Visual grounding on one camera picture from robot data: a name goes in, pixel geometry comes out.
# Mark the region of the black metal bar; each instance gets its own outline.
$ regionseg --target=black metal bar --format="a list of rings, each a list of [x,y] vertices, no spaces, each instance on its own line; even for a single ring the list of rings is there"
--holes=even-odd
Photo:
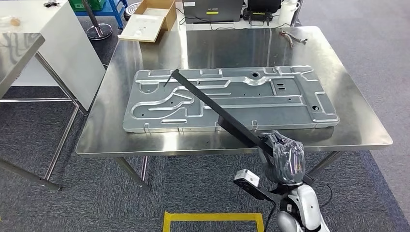
[[[247,147],[260,147],[267,154],[272,154],[272,147],[262,141],[256,135],[254,135],[248,128],[240,123],[236,118],[226,112],[221,106],[205,95],[201,90],[194,86],[184,76],[179,73],[178,69],[175,69],[171,77],[176,79],[181,85],[185,86],[191,93],[197,98],[207,104],[217,114],[219,114],[218,124],[224,128],[227,132],[245,144]]]

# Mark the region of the metal panel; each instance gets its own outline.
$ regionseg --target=metal panel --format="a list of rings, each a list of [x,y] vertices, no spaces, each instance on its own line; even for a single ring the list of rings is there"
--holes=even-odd
[[[138,71],[124,116],[125,131],[219,131],[218,114],[172,70]],[[339,118],[310,66],[180,70],[250,130],[335,126]]]

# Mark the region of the stainless steel table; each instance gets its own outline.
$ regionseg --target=stainless steel table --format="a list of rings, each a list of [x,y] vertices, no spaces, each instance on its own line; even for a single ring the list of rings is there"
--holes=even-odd
[[[127,133],[122,128],[133,77],[141,69],[230,68],[310,65],[332,101],[340,123],[334,128],[282,130],[305,151],[332,151],[309,174],[315,175],[346,150],[381,149],[393,143],[343,64],[317,27],[286,28],[306,45],[291,50],[279,29],[166,32],[157,43],[119,41],[76,152],[83,157],[113,157],[148,189],[124,157],[256,152],[224,131]]]
[[[6,169],[10,172],[18,174],[30,181],[33,181],[39,185],[48,187],[51,190],[59,190],[60,186],[51,183],[49,181],[57,160],[60,156],[61,149],[64,146],[68,133],[71,130],[77,112],[82,110],[83,113],[87,111],[79,103],[75,96],[65,86],[63,81],[53,70],[50,64],[44,59],[44,57],[38,52],[40,46],[45,42],[44,37],[39,33],[0,33],[0,103],[12,103],[12,102],[73,102],[75,109],[71,118],[66,126],[63,136],[57,146],[54,156],[50,162],[47,172],[44,178],[30,173],[4,159],[0,158],[0,168]],[[61,90],[67,95],[67,98],[34,98],[34,99],[3,99],[2,97],[10,88],[13,81],[15,81],[27,63],[32,57],[36,57],[37,60],[48,71],[51,77],[59,84]]]

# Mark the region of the cardboard box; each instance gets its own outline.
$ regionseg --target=cardboard box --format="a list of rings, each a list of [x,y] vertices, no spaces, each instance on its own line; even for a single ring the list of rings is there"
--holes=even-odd
[[[175,0],[143,0],[118,38],[154,43],[160,31],[172,29],[175,20]]]
[[[165,20],[161,30],[170,31],[176,20],[175,0],[143,0],[135,10],[136,15],[144,15],[147,9],[165,9]]]

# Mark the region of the stainless steel shelf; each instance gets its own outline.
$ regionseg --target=stainless steel shelf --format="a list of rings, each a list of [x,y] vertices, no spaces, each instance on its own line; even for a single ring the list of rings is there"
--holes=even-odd
[[[0,34],[0,99],[44,42],[40,33]]]

